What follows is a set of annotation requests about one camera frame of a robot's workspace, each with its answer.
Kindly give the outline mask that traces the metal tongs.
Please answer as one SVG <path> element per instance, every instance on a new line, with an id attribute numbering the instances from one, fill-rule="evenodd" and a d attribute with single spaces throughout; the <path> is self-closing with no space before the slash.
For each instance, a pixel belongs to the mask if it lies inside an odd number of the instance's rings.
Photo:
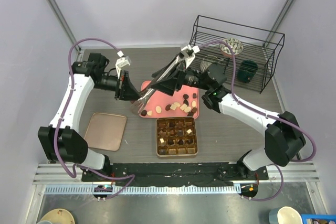
<path id="1" fill-rule="evenodd" d="M 134 101 L 131 105 L 131 112 L 134 114 L 139 114 L 146 106 L 149 98 L 155 93 L 154 85 L 158 82 L 166 80 L 171 77 L 173 71 L 177 66 L 184 60 L 182 53 L 178 53 L 175 58 L 163 69 L 158 71 L 158 74 L 150 82 L 150 84 L 142 91 L 140 91 L 140 98 Z"/>

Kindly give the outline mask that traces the gold chocolate box with tray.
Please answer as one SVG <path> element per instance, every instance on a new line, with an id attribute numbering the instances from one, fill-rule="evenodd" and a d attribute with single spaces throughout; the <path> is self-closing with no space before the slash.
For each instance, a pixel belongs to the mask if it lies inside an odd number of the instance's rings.
<path id="1" fill-rule="evenodd" d="M 158 118 L 156 120 L 156 154 L 159 157 L 187 157 L 198 153 L 198 141 L 195 120 L 191 116 Z"/>

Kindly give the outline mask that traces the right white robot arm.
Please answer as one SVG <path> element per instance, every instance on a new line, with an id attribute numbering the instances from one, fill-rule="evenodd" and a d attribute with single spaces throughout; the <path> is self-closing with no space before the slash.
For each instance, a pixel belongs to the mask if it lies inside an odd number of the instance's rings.
<path id="1" fill-rule="evenodd" d="M 172 62 L 152 77 L 152 82 L 140 92 L 139 98 L 133 100 L 132 109 L 136 113 L 144 110 L 156 92 L 173 95 L 186 85 L 206 91 L 202 100 L 207 108 L 238 119 L 264 137 L 261 148 L 248 151 L 237 161 L 237 173 L 242 179 L 250 179 L 263 166 L 287 166 L 306 144 L 306 133 L 292 113 L 267 111 L 236 96 L 233 89 L 224 87 L 227 80 L 224 68 L 216 62 L 203 71 Z"/>

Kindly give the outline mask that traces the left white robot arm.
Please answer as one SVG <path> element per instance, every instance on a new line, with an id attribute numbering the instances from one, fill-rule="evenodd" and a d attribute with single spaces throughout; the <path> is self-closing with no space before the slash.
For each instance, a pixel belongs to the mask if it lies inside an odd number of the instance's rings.
<path id="1" fill-rule="evenodd" d="M 115 99 L 135 101 L 140 95 L 131 83 L 124 67 L 131 64 L 128 56 L 115 64 L 115 75 L 105 71 L 109 60 L 99 53 L 91 53 L 87 61 L 75 61 L 61 105 L 48 126 L 38 130 L 38 138 L 49 161 L 78 164 L 93 169 L 98 180 L 105 182 L 112 174 L 109 158 L 91 150 L 78 133 L 79 122 L 86 100 L 93 89 L 112 91 Z"/>

